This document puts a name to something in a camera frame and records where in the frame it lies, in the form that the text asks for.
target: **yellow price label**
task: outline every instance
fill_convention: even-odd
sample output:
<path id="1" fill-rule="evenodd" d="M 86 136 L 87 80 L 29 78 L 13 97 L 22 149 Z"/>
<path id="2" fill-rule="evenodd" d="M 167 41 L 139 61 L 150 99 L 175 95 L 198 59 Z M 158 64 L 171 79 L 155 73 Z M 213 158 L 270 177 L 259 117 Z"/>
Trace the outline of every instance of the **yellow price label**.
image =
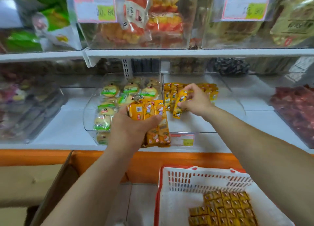
<path id="1" fill-rule="evenodd" d="M 184 139 L 183 140 L 183 145 L 184 146 L 193 146 L 194 140 L 193 139 Z"/>
<path id="2" fill-rule="evenodd" d="M 250 3 L 246 11 L 246 19 L 261 20 L 264 17 L 266 3 Z"/>
<path id="3" fill-rule="evenodd" d="M 97 6 L 97 16 L 100 21 L 115 21 L 115 8 L 114 6 Z"/>

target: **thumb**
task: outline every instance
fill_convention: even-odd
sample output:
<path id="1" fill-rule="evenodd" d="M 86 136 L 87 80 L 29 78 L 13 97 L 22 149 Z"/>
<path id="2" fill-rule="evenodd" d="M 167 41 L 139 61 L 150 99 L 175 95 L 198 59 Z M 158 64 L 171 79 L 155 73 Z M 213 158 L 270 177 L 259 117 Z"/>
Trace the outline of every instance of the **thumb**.
<path id="1" fill-rule="evenodd" d="M 141 123 L 142 129 L 145 131 L 145 133 L 153 128 L 156 128 L 158 124 L 161 122 L 162 117 L 161 115 L 153 115 L 152 117 L 149 117 L 146 120 L 139 121 Z"/>
<path id="2" fill-rule="evenodd" d="M 179 102 L 178 103 L 178 106 L 181 108 L 181 109 L 183 109 L 183 110 L 185 110 L 185 109 L 190 109 L 190 106 L 192 105 L 192 101 L 182 101 L 182 102 Z"/>

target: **stack of orange snack packets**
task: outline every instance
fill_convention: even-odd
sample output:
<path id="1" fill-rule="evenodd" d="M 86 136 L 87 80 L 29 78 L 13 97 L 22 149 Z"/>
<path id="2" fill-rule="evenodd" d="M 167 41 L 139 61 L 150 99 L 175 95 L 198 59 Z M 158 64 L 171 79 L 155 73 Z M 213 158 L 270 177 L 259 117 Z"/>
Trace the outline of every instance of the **stack of orange snack packets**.
<path id="1" fill-rule="evenodd" d="M 163 100 L 141 99 L 131 103 L 128 112 L 133 120 L 145 120 L 153 115 L 161 115 L 162 121 L 157 128 L 146 133 L 142 147 L 170 147 L 170 133 Z"/>
<path id="2" fill-rule="evenodd" d="M 188 95 L 188 92 L 182 90 L 186 85 L 182 83 L 164 83 L 166 111 L 172 111 L 172 116 L 177 119 L 180 119 L 182 113 L 177 104 L 185 101 Z M 208 95 L 211 101 L 217 99 L 218 87 L 215 83 L 200 83 L 198 87 Z"/>
<path id="3" fill-rule="evenodd" d="M 190 226 L 257 226 L 246 192 L 212 191 L 204 195 L 205 206 L 190 208 Z"/>

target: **person's right arm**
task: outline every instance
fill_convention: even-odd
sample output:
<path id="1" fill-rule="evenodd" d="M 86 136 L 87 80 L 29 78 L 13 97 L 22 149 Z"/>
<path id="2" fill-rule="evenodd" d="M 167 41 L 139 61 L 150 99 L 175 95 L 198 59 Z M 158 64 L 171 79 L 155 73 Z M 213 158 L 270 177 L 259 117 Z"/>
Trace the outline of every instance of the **person's right arm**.
<path id="1" fill-rule="evenodd" d="M 314 225 L 314 157 L 215 107 L 195 84 L 182 109 L 211 123 L 261 190 L 297 226 Z"/>

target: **person's left hand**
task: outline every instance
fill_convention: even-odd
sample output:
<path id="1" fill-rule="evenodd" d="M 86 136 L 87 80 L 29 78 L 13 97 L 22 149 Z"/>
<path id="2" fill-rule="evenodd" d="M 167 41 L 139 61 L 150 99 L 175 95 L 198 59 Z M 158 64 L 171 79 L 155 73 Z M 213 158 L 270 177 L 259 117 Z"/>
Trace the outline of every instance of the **person's left hand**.
<path id="1" fill-rule="evenodd" d="M 156 128 L 161 119 L 161 115 L 153 115 L 146 120 L 132 120 L 127 106 L 122 106 L 112 119 L 108 148 L 134 154 L 141 147 L 145 133 Z"/>

